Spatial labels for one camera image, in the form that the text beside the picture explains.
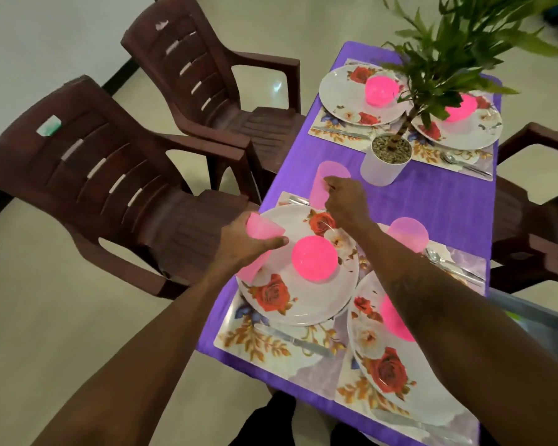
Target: chair seat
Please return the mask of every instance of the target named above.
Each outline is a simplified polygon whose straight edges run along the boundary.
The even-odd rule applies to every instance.
[[[164,275],[189,285],[213,260],[221,228],[258,207],[244,197],[212,190],[195,197],[173,189],[164,198],[143,223],[139,241],[149,247]]]
[[[224,129],[252,138],[263,169],[277,173],[305,119],[293,109],[257,107],[235,112]]]

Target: pink bowl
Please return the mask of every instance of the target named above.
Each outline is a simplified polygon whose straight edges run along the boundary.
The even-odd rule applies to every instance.
[[[337,268],[339,257],[331,241],[322,236],[306,236],[291,251],[293,267],[312,282],[329,278]]]
[[[411,217],[395,219],[388,227],[387,235],[416,253],[424,250],[430,240],[426,228]]]
[[[476,111],[477,100],[473,95],[461,94],[461,98],[463,99],[463,101],[461,102],[461,106],[447,106],[445,108],[447,113],[450,114],[445,122],[459,122],[459,120],[467,119]]]
[[[285,229],[266,217],[260,216],[259,213],[251,213],[246,221],[246,233],[250,238],[268,239],[282,236],[283,233],[285,233]],[[236,276],[247,284],[252,284],[252,280],[256,276],[256,273],[267,262],[271,252],[272,251],[269,250],[260,255],[248,266],[244,266],[240,269]]]
[[[384,296],[384,300],[380,304],[380,315],[383,317],[384,326],[389,332],[405,341],[415,343],[414,337],[403,323],[401,316],[397,313],[387,295]]]
[[[384,75],[369,78],[364,88],[366,103],[383,107],[394,100],[399,93],[399,84]]]

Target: white plant pot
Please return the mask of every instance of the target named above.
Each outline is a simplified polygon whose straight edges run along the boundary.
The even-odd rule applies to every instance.
[[[365,181],[374,186],[387,186],[397,178],[410,160],[411,158],[401,164],[387,163],[376,156],[370,146],[366,149],[360,173]]]

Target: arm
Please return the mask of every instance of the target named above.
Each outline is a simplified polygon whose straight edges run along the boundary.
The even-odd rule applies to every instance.
[[[217,295],[243,266],[287,239],[246,235],[243,213],[221,231],[203,279],[149,322],[64,404],[33,446],[147,445]]]
[[[558,445],[558,361],[504,312],[372,222],[364,189],[328,177],[326,204],[364,249],[434,373],[502,446]]]

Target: pink plastic cup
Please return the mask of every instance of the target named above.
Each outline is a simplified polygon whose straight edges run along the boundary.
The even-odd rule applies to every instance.
[[[324,182],[325,177],[341,177],[351,178],[347,167],[335,161],[325,161],[320,163],[317,174],[312,182],[312,191],[308,198],[310,206],[319,210],[324,210],[324,204],[328,200],[327,184]]]
[[[419,221],[411,217],[395,219],[388,227],[387,235],[395,238],[402,245],[409,247],[414,252],[421,252],[428,246],[428,231]]]
[[[397,313],[393,303],[386,294],[383,302],[380,304],[379,310],[380,315],[383,317],[384,326],[389,332],[405,341],[415,342],[411,332],[403,323],[401,316]]]
[[[384,75],[369,78],[364,88],[366,103],[371,106],[387,106],[399,93],[399,84]]]
[[[339,257],[331,241],[322,236],[306,236],[291,251],[291,262],[298,274],[311,282],[332,276]]]
[[[282,236],[285,229],[275,222],[270,221],[266,217],[260,216],[259,213],[251,213],[246,222],[246,233],[250,238],[254,239],[268,239]],[[260,268],[267,262],[271,250],[260,255],[248,266],[240,269],[236,276],[247,284],[252,284],[252,280]]]
[[[473,95],[461,94],[461,98],[463,99],[461,106],[447,106],[445,108],[447,113],[449,113],[449,117],[445,122],[459,122],[460,120],[467,119],[476,111],[477,100]]]

